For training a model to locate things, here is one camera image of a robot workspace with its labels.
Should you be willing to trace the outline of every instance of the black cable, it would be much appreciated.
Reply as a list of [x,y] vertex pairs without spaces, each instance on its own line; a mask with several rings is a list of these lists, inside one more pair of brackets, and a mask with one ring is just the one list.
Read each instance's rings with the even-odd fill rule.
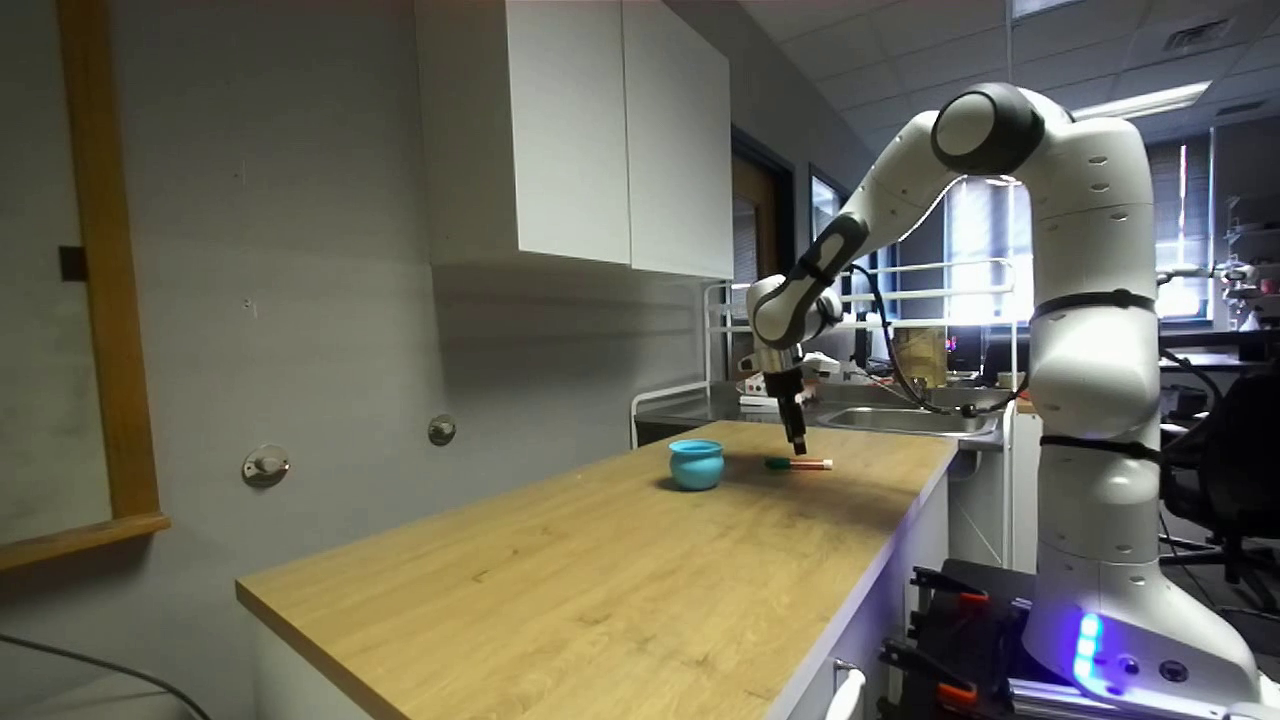
[[989,416],[989,414],[1002,414],[1004,403],[1012,403],[1018,396],[1025,396],[1025,387],[1029,387],[1029,379],[1033,379],[1033,373],[1025,373],[1019,378],[1019,386],[1012,387],[1012,393],[1004,393],[995,403],[989,403],[989,410],[935,410],[928,396],[921,396],[908,379],[904,379],[904,373],[899,373],[899,366],[898,366],[898,346],[894,346],[894,329],[888,329],[888,307],[886,307],[886,293],[881,293],[881,284],[877,284],[877,273],[867,273],[867,270],[859,270],[859,266],[853,266],[866,281],[867,281],[867,290],[874,290],[874,312],[881,312],[881,335],[886,335],[886,347],[888,347],[888,373],[894,373],[894,379],[904,387],[904,396],[916,403],[916,410],[926,410],[926,414],[933,414],[933,416]]
[[59,660],[76,660],[76,666],[92,666],[92,668],[105,668],[105,671],[119,671],[119,676],[136,676],[145,683],[158,683],[164,690],[169,696],[176,696],[180,704],[189,704],[191,718],[207,720],[207,712],[180,690],[164,683],[159,676],[147,676],[147,671],[136,671],[136,668],[126,668],[126,666],[114,666],[114,660],[102,660],[102,655],[85,655],[85,652],[67,652],[67,648],[54,648],[54,644],[38,644],[38,642],[26,642],[26,635],[9,635],[0,631],[0,644],[15,644],[15,648],[28,648],[28,652],[45,652],[45,655],[59,655]]

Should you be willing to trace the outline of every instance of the small bowl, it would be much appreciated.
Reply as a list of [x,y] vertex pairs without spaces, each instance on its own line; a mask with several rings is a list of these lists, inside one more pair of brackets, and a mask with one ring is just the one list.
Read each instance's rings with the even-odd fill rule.
[[715,490],[720,476],[726,476],[726,449],[715,439],[695,439],[695,437],[683,437],[683,439],[674,439],[674,486],[675,490]]

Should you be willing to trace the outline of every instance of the white wall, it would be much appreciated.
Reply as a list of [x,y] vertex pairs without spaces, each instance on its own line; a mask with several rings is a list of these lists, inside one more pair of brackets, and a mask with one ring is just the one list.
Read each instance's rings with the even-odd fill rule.
[[[117,0],[126,165],[164,514],[145,553],[0,580],[0,628],[151,668],[253,718],[236,577],[619,452],[630,396],[699,373],[695,290],[433,273],[411,0]],[[853,137],[741,33],[759,141]],[[460,439],[429,446],[451,414]],[[292,476],[242,462],[278,439]],[[85,671],[0,648],[0,718]]]

